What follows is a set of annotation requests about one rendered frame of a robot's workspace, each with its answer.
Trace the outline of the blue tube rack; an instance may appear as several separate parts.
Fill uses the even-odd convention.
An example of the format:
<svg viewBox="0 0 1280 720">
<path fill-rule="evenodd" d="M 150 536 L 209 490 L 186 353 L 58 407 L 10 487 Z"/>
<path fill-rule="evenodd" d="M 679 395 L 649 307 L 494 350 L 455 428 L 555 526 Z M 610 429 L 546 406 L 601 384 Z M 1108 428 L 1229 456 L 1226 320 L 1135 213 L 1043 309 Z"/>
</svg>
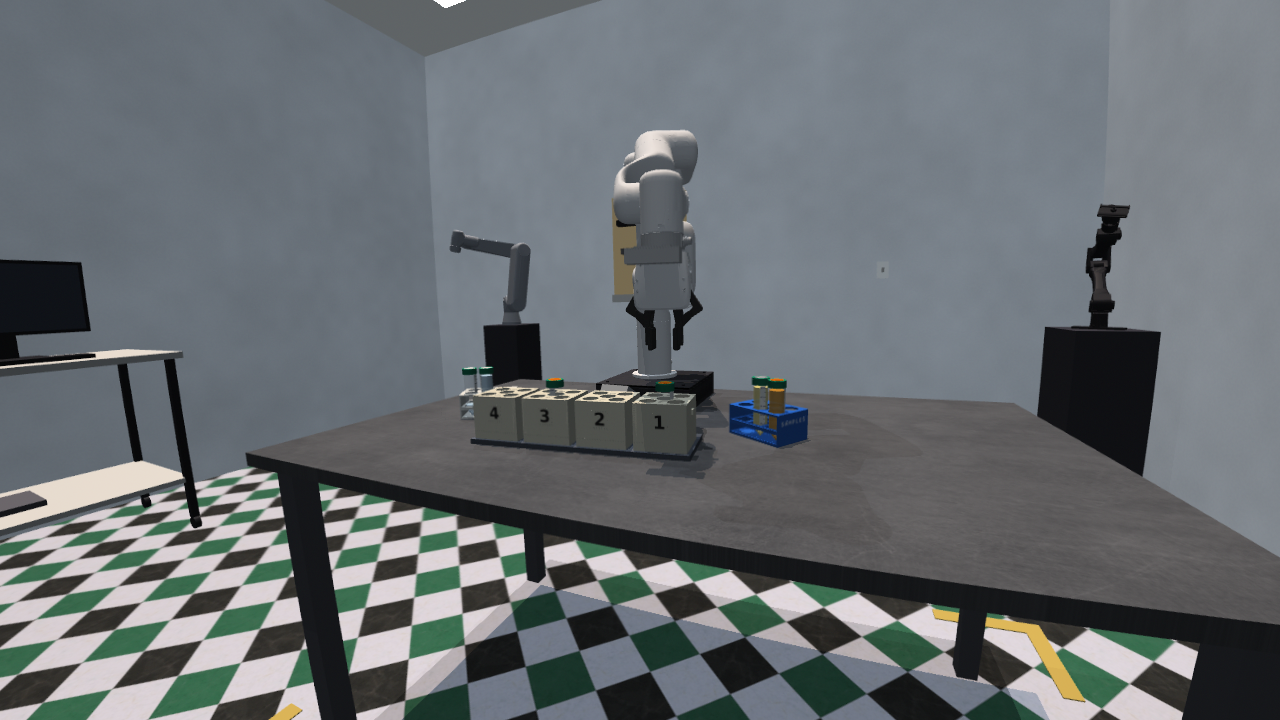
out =
<svg viewBox="0 0 1280 720">
<path fill-rule="evenodd" d="M 768 409 L 765 410 L 753 409 L 751 405 L 753 400 L 737 404 L 730 404 L 730 433 L 733 433 L 736 436 L 742 436 L 748 439 L 755 439 L 758 442 L 762 442 L 764 445 L 771 445 L 777 448 L 806 439 L 806 430 L 808 430 L 806 407 L 796 407 L 786 404 L 785 409 L 796 409 L 796 410 L 785 410 L 785 413 L 773 414 L 769 413 L 769 400 L 768 400 Z M 768 424 L 762 427 L 753 424 L 753 413 L 750 411 L 768 415 Z M 777 430 L 767 428 L 769 427 L 769 416 L 777 418 Z M 762 430 L 764 433 L 762 436 L 758 436 L 756 430 L 754 429 Z M 773 439 L 771 434 L 776 436 L 776 439 Z"/>
</svg>

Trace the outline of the white tube rack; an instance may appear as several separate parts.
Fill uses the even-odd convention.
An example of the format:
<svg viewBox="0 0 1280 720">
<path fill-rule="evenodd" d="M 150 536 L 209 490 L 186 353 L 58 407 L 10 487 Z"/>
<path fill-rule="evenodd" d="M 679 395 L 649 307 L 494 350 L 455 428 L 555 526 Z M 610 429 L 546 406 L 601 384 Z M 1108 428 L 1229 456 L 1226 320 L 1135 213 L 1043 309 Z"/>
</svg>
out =
<svg viewBox="0 0 1280 720">
<path fill-rule="evenodd" d="M 475 395 L 479 393 L 481 393 L 481 388 L 477 388 L 477 393 Z M 461 419 L 474 419 L 474 415 L 468 413 L 468 410 L 474 410 L 474 406 L 466 406 L 466 398 L 465 398 L 466 396 L 474 396 L 474 395 L 465 395 L 465 392 L 460 395 L 460 415 Z"/>
</svg>

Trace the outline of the clear tube with dark green cap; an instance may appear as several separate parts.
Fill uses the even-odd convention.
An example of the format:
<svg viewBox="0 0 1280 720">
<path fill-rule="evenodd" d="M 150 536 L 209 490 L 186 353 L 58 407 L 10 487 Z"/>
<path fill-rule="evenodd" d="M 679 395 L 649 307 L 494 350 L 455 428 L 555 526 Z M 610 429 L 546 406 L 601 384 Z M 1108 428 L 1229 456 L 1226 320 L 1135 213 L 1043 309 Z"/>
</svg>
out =
<svg viewBox="0 0 1280 720">
<path fill-rule="evenodd" d="M 477 393 L 477 368 L 476 366 L 463 368 L 462 374 L 465 375 L 465 395 Z M 474 406 L 472 396 L 465 398 L 466 398 L 466 406 Z M 468 413 L 474 415 L 474 410 L 468 410 Z"/>
</svg>

